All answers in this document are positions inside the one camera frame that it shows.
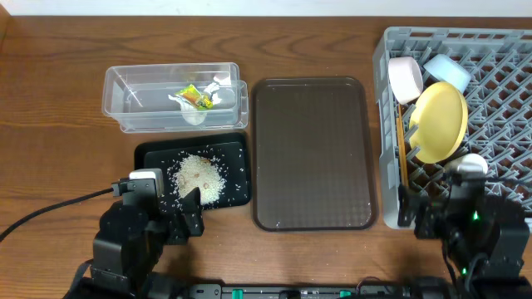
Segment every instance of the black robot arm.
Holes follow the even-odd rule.
[[[177,213],[163,214],[158,205],[162,186],[160,169],[137,170],[112,184],[113,195],[122,200],[100,219],[94,258],[88,262],[91,278],[75,278],[65,298],[101,298],[108,293],[134,298],[155,298],[156,293],[156,298],[173,296],[174,283],[162,283],[170,281],[151,271],[165,244],[186,244],[189,237],[203,234],[204,225],[198,189],[180,200]]]
[[[399,226],[415,219],[417,238],[442,241],[444,260],[461,274],[451,277],[462,298],[532,298],[530,284],[520,277],[530,236],[521,204],[485,196],[485,179],[473,174],[451,174],[448,184],[449,195],[435,199],[401,186]]]

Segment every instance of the gray dish rack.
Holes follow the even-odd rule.
[[[398,187],[401,183],[397,143],[397,101],[390,87],[390,58],[412,56],[421,68],[424,88],[436,82],[423,65],[445,54],[473,75],[464,97],[469,119],[459,149],[447,160],[424,164],[408,139],[414,104],[401,107],[406,168],[411,189],[422,194],[447,195],[442,184],[443,165],[467,153],[483,156],[488,176],[532,181],[532,31],[437,27],[389,27],[373,54],[375,96],[381,120],[382,153],[379,158],[382,216],[397,226]],[[486,184],[487,194],[504,195],[532,210],[532,189],[502,183]],[[532,219],[527,219],[532,229]]]

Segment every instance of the wood grain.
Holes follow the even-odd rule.
[[[133,169],[147,140],[101,113],[110,66],[234,61],[249,86],[263,78],[353,76],[364,86],[381,152],[372,53],[389,26],[526,28],[531,19],[399,17],[14,17],[0,54],[0,229],[38,208],[98,189]],[[253,127],[247,128],[248,140]],[[379,179],[376,171],[377,190]],[[58,298],[91,257],[102,196],[43,214],[0,245],[1,298]],[[357,233],[266,233],[251,206],[204,214],[205,233],[166,248],[156,270],[191,282],[353,285],[362,277],[447,276],[439,242],[381,219]],[[532,246],[525,254],[532,275]]]

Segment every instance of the rice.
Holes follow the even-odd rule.
[[[213,203],[225,186],[225,179],[219,175],[218,165],[210,160],[191,154],[180,162],[180,170],[172,178],[175,186],[174,194],[184,198],[190,191],[198,187],[201,193],[201,204]]]

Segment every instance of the light blue cup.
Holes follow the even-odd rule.
[[[451,83],[461,93],[472,79],[472,75],[448,56],[438,54],[430,59],[423,67],[438,81]]]

